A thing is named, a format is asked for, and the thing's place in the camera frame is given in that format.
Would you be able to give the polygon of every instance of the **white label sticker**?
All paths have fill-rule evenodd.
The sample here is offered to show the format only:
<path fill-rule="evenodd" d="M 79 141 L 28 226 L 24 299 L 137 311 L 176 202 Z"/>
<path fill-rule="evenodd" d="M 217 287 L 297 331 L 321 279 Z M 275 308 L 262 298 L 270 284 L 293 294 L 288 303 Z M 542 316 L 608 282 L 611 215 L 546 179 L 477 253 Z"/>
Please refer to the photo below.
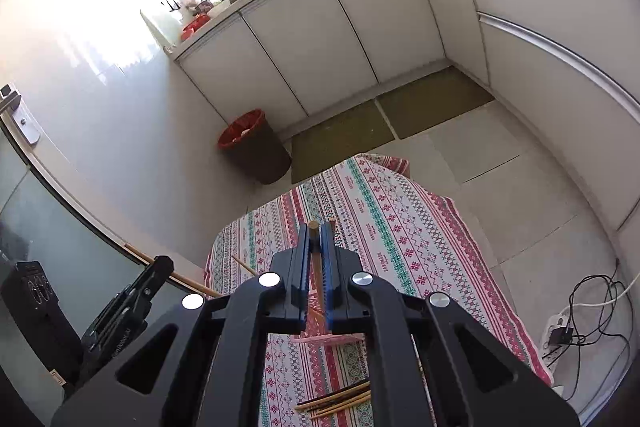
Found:
<path fill-rule="evenodd" d="M 50 372 L 51 376 L 53 377 L 53 380 L 55 380 L 60 387 L 62 387 L 63 385 L 66 384 L 66 380 L 64 378 L 60 377 L 59 372 L 57 372 L 55 369 L 51 369 L 51 371 L 49 371 L 49 372 Z"/>

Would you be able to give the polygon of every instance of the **white wall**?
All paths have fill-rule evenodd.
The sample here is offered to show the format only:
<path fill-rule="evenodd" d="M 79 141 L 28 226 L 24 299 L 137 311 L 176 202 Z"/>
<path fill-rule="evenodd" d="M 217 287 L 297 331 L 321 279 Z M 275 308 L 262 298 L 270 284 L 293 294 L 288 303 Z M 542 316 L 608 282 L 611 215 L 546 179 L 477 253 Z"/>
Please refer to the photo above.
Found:
<path fill-rule="evenodd" d="M 0 0 L 0 74 L 81 176 L 203 266 L 253 185 L 215 149 L 222 118 L 143 24 L 149 1 Z"/>

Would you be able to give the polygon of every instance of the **round metal bolt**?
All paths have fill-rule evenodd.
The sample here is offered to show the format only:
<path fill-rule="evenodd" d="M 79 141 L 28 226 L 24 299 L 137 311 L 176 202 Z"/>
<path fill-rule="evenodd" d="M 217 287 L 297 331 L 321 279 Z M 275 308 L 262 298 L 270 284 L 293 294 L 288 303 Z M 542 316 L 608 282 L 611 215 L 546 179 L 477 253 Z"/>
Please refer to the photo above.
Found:
<path fill-rule="evenodd" d="M 449 299 L 449 296 L 446 293 L 436 292 L 431 294 L 429 302 L 431 303 L 431 306 L 436 306 L 436 308 L 446 308 L 449 306 L 451 299 Z"/>
<path fill-rule="evenodd" d="M 373 276 L 367 272 L 356 272 L 351 276 L 351 280 L 358 286 L 367 286 L 373 282 Z"/>
<path fill-rule="evenodd" d="M 204 297 L 199 293 L 190 293 L 182 299 L 182 305 L 188 310 L 197 310 L 204 304 Z"/>
<path fill-rule="evenodd" d="M 263 273 L 258 282 L 266 288 L 271 288 L 280 282 L 280 276 L 276 272 Z"/>

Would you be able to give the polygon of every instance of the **black plug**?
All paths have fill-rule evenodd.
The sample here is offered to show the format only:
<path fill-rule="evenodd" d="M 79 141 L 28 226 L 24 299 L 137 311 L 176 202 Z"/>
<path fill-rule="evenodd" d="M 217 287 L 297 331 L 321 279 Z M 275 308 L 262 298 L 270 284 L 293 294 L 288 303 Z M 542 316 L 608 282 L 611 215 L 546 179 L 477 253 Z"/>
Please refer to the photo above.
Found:
<path fill-rule="evenodd" d="M 551 331 L 549 346 L 565 346 L 573 342 L 574 328 L 560 327 Z"/>

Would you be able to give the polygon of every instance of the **triangular cutout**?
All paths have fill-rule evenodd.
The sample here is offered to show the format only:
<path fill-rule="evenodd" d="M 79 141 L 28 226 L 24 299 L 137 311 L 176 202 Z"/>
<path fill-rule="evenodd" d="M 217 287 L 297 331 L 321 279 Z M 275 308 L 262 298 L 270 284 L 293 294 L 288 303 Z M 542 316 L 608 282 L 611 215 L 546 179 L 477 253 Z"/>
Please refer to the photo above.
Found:
<path fill-rule="evenodd" d="M 162 328 L 122 366 L 116 375 L 118 381 L 139 393 L 151 393 L 177 332 L 175 325 Z"/>
<path fill-rule="evenodd" d="M 513 373 L 463 326 L 456 327 L 456 335 L 465 352 L 466 361 L 482 393 L 493 391 L 513 381 Z"/>

